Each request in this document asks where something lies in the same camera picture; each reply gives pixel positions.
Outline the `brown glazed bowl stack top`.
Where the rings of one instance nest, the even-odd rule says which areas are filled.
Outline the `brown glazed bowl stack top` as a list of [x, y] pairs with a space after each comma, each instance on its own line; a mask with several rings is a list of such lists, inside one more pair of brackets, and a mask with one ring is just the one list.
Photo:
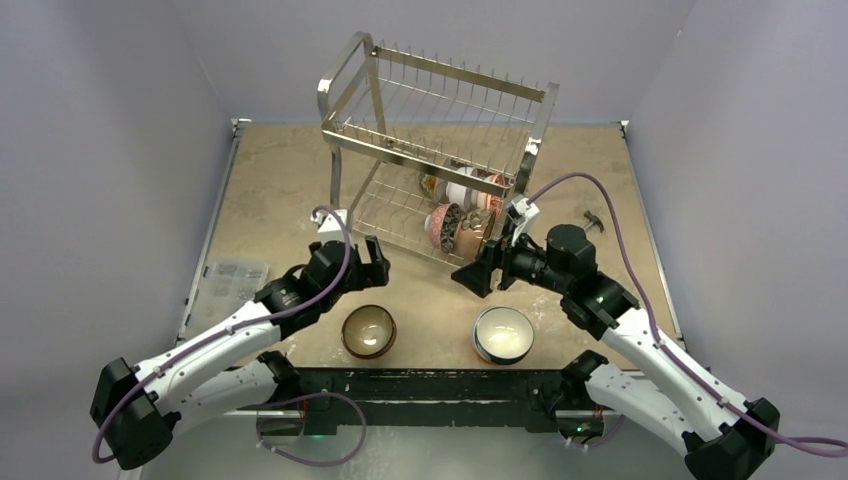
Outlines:
[[474, 209], [461, 218], [455, 235], [453, 253], [464, 260], [473, 260], [491, 233], [495, 213], [491, 209]]

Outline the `black leaf patterned bowl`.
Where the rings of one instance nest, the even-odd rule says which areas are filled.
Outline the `black leaf patterned bowl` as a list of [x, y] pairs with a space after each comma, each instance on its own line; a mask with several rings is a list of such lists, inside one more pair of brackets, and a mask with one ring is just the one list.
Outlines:
[[461, 217], [462, 210], [457, 203], [440, 204], [427, 216], [425, 229], [434, 248], [444, 253], [453, 251]]

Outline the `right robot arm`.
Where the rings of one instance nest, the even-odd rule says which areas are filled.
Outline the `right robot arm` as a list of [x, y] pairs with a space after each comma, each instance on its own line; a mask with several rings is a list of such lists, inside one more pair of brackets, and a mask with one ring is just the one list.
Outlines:
[[777, 408], [750, 401], [717, 380], [665, 333], [653, 332], [638, 299], [599, 270], [596, 248], [575, 225], [552, 227], [545, 246], [528, 235], [490, 240], [452, 279], [484, 298], [492, 274], [499, 289], [516, 280], [561, 295], [568, 320], [627, 358], [646, 377], [634, 381], [603, 355], [586, 350], [561, 371], [561, 392], [576, 407], [610, 407], [662, 439], [697, 479], [747, 479], [776, 442], [757, 429], [776, 428]]

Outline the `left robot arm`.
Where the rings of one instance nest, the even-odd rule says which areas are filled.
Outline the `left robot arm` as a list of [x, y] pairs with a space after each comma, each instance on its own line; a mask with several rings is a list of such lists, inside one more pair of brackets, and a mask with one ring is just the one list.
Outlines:
[[368, 235], [364, 243], [367, 261], [349, 238], [314, 242], [307, 263], [269, 281], [206, 332], [134, 365], [122, 357], [105, 365], [89, 410], [97, 427], [93, 462], [136, 469], [177, 436], [243, 407], [284, 409], [333, 398], [363, 422], [350, 397], [303, 389], [297, 369], [272, 347], [314, 325], [343, 295], [388, 284], [391, 262], [380, 241]]

